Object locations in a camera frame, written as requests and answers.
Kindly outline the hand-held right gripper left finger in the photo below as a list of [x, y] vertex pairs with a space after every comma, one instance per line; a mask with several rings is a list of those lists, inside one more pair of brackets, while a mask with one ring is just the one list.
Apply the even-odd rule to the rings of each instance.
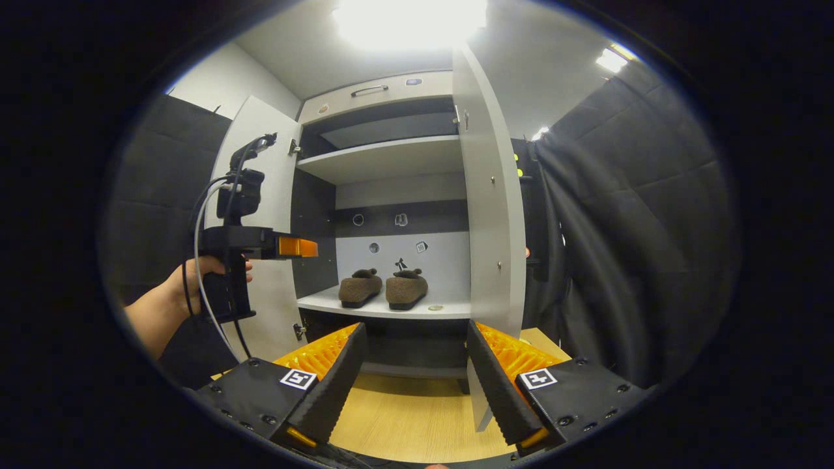
[[366, 324], [357, 322], [273, 362], [244, 360], [195, 394], [265, 440], [321, 450], [330, 441], [366, 354]]

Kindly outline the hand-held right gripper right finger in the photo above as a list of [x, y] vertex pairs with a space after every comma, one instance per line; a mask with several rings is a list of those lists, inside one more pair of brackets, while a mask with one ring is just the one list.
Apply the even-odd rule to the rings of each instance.
[[605, 366], [557, 358], [473, 320], [467, 351], [502, 436], [522, 457], [596, 434], [646, 398]]

